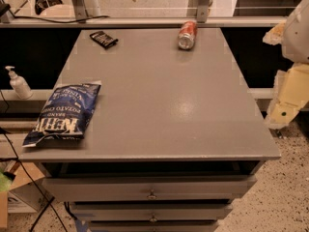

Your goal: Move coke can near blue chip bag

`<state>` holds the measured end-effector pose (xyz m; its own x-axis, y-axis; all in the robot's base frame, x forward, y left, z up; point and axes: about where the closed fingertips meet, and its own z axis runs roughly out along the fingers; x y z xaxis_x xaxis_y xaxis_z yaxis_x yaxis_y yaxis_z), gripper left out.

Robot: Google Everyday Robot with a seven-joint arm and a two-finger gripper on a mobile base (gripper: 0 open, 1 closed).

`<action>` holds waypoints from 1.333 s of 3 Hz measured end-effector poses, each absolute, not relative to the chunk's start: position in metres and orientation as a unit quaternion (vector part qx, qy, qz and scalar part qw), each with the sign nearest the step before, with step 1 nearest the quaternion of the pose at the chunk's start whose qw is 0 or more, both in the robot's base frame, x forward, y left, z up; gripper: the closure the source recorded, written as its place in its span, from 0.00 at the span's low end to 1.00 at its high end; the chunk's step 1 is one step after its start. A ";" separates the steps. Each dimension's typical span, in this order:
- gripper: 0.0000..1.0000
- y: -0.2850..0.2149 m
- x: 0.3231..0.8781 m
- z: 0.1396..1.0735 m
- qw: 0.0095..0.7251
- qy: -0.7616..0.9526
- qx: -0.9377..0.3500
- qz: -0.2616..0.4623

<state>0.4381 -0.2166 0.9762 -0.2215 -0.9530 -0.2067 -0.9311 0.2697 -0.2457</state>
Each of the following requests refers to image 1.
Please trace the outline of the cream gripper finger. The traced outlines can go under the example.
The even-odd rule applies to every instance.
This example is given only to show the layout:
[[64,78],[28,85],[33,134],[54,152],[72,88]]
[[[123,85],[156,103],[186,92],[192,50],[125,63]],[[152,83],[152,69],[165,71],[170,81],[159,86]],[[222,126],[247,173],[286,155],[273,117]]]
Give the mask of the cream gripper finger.
[[267,109],[265,124],[272,130],[287,127],[309,102],[309,65],[294,63],[274,78],[273,99]]
[[280,22],[272,27],[263,37],[265,44],[277,45],[282,43],[285,22]]

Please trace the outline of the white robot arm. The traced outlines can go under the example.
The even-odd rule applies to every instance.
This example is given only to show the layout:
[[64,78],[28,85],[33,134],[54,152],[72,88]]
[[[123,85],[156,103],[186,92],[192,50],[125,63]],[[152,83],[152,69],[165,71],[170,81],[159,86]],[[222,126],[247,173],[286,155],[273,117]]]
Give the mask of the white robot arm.
[[273,99],[266,125],[273,130],[287,127],[309,102],[309,0],[301,0],[285,22],[263,37],[266,44],[281,44],[282,55],[293,65],[274,77]]

